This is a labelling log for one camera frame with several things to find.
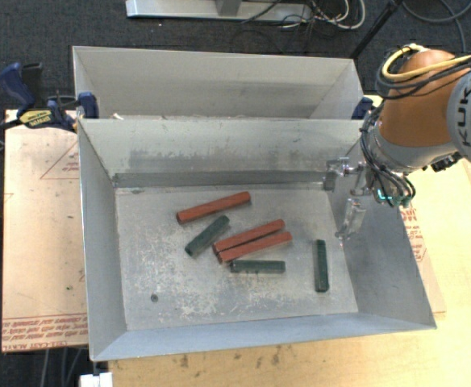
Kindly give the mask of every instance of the gray carpet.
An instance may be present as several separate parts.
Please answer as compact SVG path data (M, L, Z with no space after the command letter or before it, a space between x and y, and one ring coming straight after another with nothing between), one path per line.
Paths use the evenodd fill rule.
M0 72L14 61L22 64L42 62L44 92L54 94L58 89L66 94L73 92L70 57L73 45L348 57L389 0L365 0L365 24L356 31L339 31L330 25L319 25L310 35L305 33L305 27L296 32L291 29L281 31L264 23L242 25L228 21L127 19L125 1L0 0ZM452 10L459 12L469 0L445 1ZM421 15L449 16L448 9L438 0L406 0L406 3ZM460 21L465 48L471 50L471 7ZM450 52L463 50L459 29L454 22L425 23L399 8L356 62L365 92L374 90L374 75L385 52L410 42ZM6 108L17 106L15 100L0 89L0 122ZM3 165L3 156L0 155L0 197ZM1 255L0 247L0 305ZM74 353L69 352L68 364ZM55 351L50 356L47 385L60 385L62 354L62 351ZM39 385L43 362L43 352L8 355L0 352L0 385ZM82 354L77 374L90 369L86 354Z

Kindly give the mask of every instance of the wooden block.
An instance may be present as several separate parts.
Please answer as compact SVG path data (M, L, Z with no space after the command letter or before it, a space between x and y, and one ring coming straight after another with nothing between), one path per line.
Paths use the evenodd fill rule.
M179 223L187 223L200 219L208 215L215 214L221 210L227 210L234 206L243 205L250 202L251 197L249 192L239 192L234 195L217 199L212 202L207 202L193 208L181 210L177 213L177 221Z
M212 246L214 249L214 254L217 255L218 252L237 247L243 243L254 241L255 239L264 238L269 234L280 231L285 225L286 224L282 219L277 219L271 223L266 223L260 227L241 232L240 234L230 236L226 239L222 239L221 241L214 243Z
M261 249L275 247L282 243L288 243L293 239L289 232L281 232L280 234L269 235L261 239L257 239L250 243L245 243L239 247L233 247L226 251L218 253L218 261L220 263L235 260L241 256L260 251Z

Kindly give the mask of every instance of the gray metal bin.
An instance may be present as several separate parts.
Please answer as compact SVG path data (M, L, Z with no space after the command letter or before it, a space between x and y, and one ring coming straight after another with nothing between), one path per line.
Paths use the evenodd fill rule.
M201 53L174 54L176 60L173 52L75 48L76 74L81 76L77 79L77 92L91 90L97 94L104 114L97 120L82 119L78 130L91 359L434 328L431 308L397 210L365 199L368 210L361 230L345 241L335 237L355 180L342 177L333 191L324 190L327 161L355 154L360 123L335 116L312 116L316 110L323 115L327 110L324 101L334 102L334 82L330 85L323 78L318 79L319 90L323 92L321 86L326 83L328 89L318 99L321 106L315 104L314 96L308 99L312 104L308 114L305 93L312 88L298 89L303 90L301 96L295 96L294 89L302 79L316 76L297 77L291 82L288 105L277 107L279 115L273 115L273 97L268 97L262 108L251 108L258 104L259 92L244 92L244 70L233 74L228 70L227 79L236 81L222 84L212 76L193 79L193 72L187 69L190 80L181 82L188 86L182 96L196 93L192 89L195 85L205 86L203 96L187 103L172 98L173 93L159 92L166 79L174 82L173 89L178 87L179 83L168 76L176 62L196 57L195 61L226 65L234 55L204 54L202 59ZM279 57L237 56L243 63L251 59L257 64L259 60L271 61L268 57ZM149 93L145 94L128 89L130 83L142 87L144 80L137 69L153 69L158 60L170 62L166 70L154 69L148 75L149 81L160 83L148 84ZM284 60L290 66L296 60L306 61L276 59L278 63ZM255 63L240 66L246 68L247 77L252 75ZM127 65L134 66L133 82L123 81L130 73L130 68L124 68ZM336 81L355 77L355 69L353 73L352 67L350 72L346 69L349 65L340 68ZM104 73L115 70L116 76L105 76L100 69ZM272 77L263 71L261 76L254 76L254 84L265 88L264 98L266 90L272 89L263 84L267 78ZM221 92L239 98L240 105L250 107L232 116L193 116L202 107L208 111L212 98L218 106L226 101L223 97L210 97L213 82ZM282 89L286 89L286 83L281 82ZM230 84L237 86L233 93ZM119 87L118 93L111 92L115 86ZM359 90L358 84L354 91L347 88L341 113L352 113L345 103L358 98ZM147 114L141 113L144 96ZM165 97L175 114L151 110L155 105L159 105L157 109L165 107ZM120 98L126 102L126 113L118 102ZM234 99L227 102L234 107ZM190 110L179 110L177 105L187 105ZM244 113L248 110L258 113L248 116ZM294 116L297 110L303 110L304 115ZM327 114L335 110L338 107L327 110ZM120 114L124 120L107 119L112 113ZM176 213L242 190L250 192L252 202L225 212L231 225L227 234L284 219L293 236L292 243L251 256L284 260L284 274L233 274L210 249L198 258L185 253L185 245L215 217L180 225ZM317 239L327 243L330 289L326 293L315 292L313 254Z

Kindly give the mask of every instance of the metal stand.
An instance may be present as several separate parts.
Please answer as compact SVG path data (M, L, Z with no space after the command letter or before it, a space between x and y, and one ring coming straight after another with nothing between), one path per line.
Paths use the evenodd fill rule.
M267 10L271 2L244 0L127 0L128 18L182 18L245 20ZM310 9L303 4L278 3L259 17L259 21L290 23L299 16L308 17Z

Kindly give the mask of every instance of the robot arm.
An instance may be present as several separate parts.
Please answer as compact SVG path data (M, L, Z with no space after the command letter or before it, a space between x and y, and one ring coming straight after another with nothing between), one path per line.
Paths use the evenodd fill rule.
M392 73L401 57L407 59ZM456 58L411 44L385 61L377 85L384 100L361 128L361 188L380 203L407 206L415 196L410 173L471 161L471 54Z

